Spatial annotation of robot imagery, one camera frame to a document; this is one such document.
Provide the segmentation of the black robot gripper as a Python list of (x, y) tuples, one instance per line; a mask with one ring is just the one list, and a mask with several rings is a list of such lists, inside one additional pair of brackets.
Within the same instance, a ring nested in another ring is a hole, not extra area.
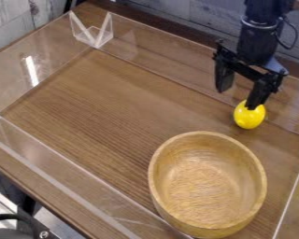
[(238, 43), (234, 45), (223, 40), (217, 41), (215, 60), (215, 88), (223, 93), (234, 85), (234, 74), (238, 73), (253, 81), (253, 90), (247, 98), (246, 107), (255, 110), (263, 105), (276, 92), (274, 83), (261, 79), (265, 74), (253, 67), (265, 69), (270, 79), (278, 79), (289, 74), (288, 68), (278, 62), (274, 53), (281, 44), (284, 19), (273, 23), (261, 23), (241, 19), (242, 28)]

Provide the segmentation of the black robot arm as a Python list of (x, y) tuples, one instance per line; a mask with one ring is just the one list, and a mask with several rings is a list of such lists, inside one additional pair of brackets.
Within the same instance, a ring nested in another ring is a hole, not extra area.
[(290, 73), (276, 59), (276, 51), (278, 46), (292, 49), (298, 40), (298, 30), (289, 19), (294, 3), (296, 0), (245, 0), (237, 45), (217, 42), (215, 88), (219, 92), (229, 90), (235, 74), (247, 78), (253, 82), (245, 104), (249, 110), (266, 103)]

